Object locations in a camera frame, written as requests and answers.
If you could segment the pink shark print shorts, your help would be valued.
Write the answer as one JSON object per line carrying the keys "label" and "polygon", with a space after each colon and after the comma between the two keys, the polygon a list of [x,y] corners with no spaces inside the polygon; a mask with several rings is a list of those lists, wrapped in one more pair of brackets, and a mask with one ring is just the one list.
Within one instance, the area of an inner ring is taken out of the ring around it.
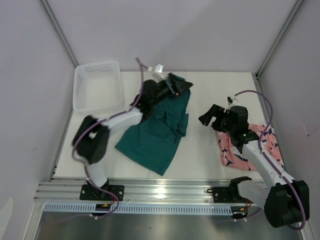
{"label": "pink shark print shorts", "polygon": [[[257,171],[254,165],[233,146],[231,138],[227,133],[216,131],[215,134],[218,140],[220,161],[223,166],[243,171]],[[262,136],[261,142],[278,165],[284,168],[275,130],[272,127],[268,127]]]}

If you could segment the green shorts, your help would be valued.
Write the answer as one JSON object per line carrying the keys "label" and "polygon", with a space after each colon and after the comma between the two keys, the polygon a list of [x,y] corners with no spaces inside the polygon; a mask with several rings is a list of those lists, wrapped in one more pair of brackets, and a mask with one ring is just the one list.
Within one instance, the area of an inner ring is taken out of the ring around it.
{"label": "green shorts", "polygon": [[163,176],[187,134],[191,91],[157,104],[151,117],[129,127],[115,148],[135,163]]}

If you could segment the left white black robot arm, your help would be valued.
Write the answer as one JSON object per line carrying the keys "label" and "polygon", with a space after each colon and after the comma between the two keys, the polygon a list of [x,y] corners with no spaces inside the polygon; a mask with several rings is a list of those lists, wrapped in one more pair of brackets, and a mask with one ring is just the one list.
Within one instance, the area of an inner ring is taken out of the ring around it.
{"label": "left white black robot arm", "polygon": [[165,99],[185,95],[192,86],[193,83],[181,80],[171,72],[160,81],[142,80],[139,93],[128,110],[108,118],[98,119],[87,115],[83,119],[71,143],[71,156],[84,164],[87,181],[92,185],[90,192],[97,200],[105,199],[109,193],[109,188],[105,185],[108,177],[102,167],[102,160],[110,137],[146,121],[156,105]]}

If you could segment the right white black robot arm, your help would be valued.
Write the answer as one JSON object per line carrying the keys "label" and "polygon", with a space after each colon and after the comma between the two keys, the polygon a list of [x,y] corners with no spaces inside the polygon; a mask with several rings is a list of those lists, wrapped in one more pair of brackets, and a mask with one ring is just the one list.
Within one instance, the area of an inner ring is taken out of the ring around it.
{"label": "right white black robot arm", "polygon": [[249,128],[246,107],[235,105],[228,109],[213,104],[198,119],[217,132],[226,133],[231,143],[248,159],[265,182],[266,188],[248,177],[231,181],[228,196],[234,202],[248,199],[261,209],[270,225],[294,227],[302,230],[310,217],[309,187],[303,180],[295,180],[262,145],[261,137]]}

